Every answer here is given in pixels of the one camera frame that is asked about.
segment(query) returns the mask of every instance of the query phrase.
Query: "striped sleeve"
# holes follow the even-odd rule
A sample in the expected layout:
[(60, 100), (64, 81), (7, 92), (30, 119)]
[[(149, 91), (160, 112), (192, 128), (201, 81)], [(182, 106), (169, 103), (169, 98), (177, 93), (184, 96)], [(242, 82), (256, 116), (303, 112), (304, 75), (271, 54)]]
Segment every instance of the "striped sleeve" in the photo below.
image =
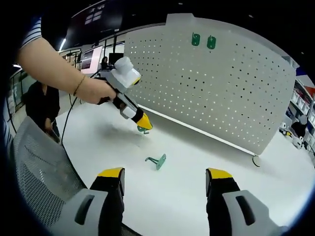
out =
[(23, 40), (22, 47), (28, 43), (32, 42), (33, 40), (41, 37), (41, 18), (36, 21), (30, 32), (28, 32)]

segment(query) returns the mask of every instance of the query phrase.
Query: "ceiling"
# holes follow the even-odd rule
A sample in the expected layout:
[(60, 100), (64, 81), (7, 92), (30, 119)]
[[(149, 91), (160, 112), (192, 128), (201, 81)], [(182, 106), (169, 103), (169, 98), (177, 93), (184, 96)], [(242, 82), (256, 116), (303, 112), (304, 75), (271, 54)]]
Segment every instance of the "ceiling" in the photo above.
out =
[(120, 30), (154, 23), (163, 23), (169, 13), (193, 13), (195, 17), (209, 18), (228, 22), (251, 30), (287, 52), (308, 74), (315, 83), (313, 70), (315, 16), (312, 7), (297, 5), (286, 1), (274, 0), (273, 4), (253, 3), (218, 3), (209, 2), (205, 5), (202, 0), (106, 0), (105, 8), (108, 13), (115, 10), (116, 14), (106, 14), (103, 24), (98, 27), (74, 27), (80, 14), (71, 17), (97, 0), (68, 1), (55, 3), (43, 16), (43, 36), (50, 41), (55, 49), (59, 49), (62, 40), (67, 40), (64, 48), (74, 45), (84, 45), (96, 42), (113, 33), (110, 29), (113, 21), (121, 18)]

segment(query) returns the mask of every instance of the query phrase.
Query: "person in black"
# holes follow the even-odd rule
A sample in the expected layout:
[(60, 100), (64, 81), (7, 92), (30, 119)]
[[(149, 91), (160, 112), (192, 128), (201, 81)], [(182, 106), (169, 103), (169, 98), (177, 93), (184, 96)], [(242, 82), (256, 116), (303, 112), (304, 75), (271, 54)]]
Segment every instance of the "person in black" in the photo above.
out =
[(102, 62), (101, 62), (101, 67), (102, 67), (102, 70), (106, 70), (106, 69), (108, 69), (108, 63), (107, 63), (107, 61), (108, 61), (108, 58), (107, 57), (103, 57), (103, 59), (102, 59)]
[(27, 116), (58, 141), (56, 138), (59, 137), (59, 132), (55, 119), (60, 110), (59, 90), (36, 81), (25, 94), (25, 107)]

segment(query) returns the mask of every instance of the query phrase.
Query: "gray mesh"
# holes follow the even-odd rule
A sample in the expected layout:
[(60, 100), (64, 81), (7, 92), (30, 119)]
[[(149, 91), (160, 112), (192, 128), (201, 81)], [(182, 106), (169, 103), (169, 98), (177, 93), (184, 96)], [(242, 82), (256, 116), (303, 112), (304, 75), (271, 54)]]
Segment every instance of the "gray mesh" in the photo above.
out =
[(84, 188), (65, 150), (26, 117), (13, 140), (19, 188), (27, 204), (48, 228), (60, 217), (63, 205)]

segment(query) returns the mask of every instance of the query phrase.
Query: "green bracket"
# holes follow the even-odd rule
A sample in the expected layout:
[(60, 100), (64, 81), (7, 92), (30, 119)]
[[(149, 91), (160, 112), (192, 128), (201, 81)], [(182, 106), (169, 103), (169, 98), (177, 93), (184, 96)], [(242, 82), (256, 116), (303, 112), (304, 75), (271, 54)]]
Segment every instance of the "green bracket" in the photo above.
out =
[(143, 134), (148, 134), (148, 133), (149, 133), (148, 129), (142, 128), (142, 127), (140, 127), (139, 125), (138, 125), (137, 128), (138, 128), (138, 130), (139, 130), (140, 132), (143, 132)]
[(163, 156), (160, 158), (160, 160), (156, 160), (156, 159), (154, 159), (154, 158), (152, 158), (152, 157), (147, 157), (147, 158), (145, 159), (145, 161), (147, 161), (147, 160), (150, 160), (150, 161), (152, 161), (153, 163), (155, 163), (156, 166), (157, 166), (157, 170), (159, 170), (159, 169), (162, 167), (162, 165), (163, 165), (163, 163), (165, 162), (165, 160), (166, 160), (166, 155), (163, 154)]
[(208, 42), (207, 42), (207, 48), (214, 49), (216, 47), (217, 39), (214, 36), (209, 36)]
[(192, 46), (198, 46), (200, 44), (200, 35), (197, 33), (192, 33), (191, 37)]

